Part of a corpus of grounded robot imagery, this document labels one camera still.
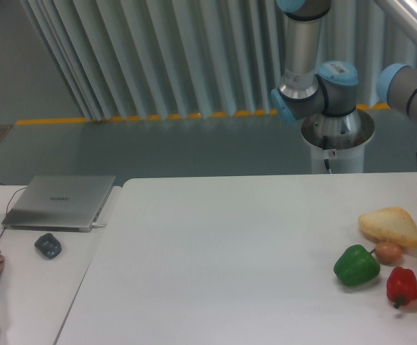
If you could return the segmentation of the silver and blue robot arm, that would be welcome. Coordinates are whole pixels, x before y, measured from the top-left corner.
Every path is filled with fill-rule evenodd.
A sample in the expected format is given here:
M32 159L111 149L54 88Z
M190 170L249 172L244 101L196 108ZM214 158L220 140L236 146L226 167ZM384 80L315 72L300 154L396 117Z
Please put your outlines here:
M286 122L304 119L301 133L320 152L314 169L332 173L329 152L351 152L374 132L370 116L356 110L356 68L342 61L316 64L321 20L330 1L278 1L288 18L285 72L271 91L272 104ZM417 1L378 1L417 45ZM384 69L376 83L382 102L417 123L417 68L401 63Z

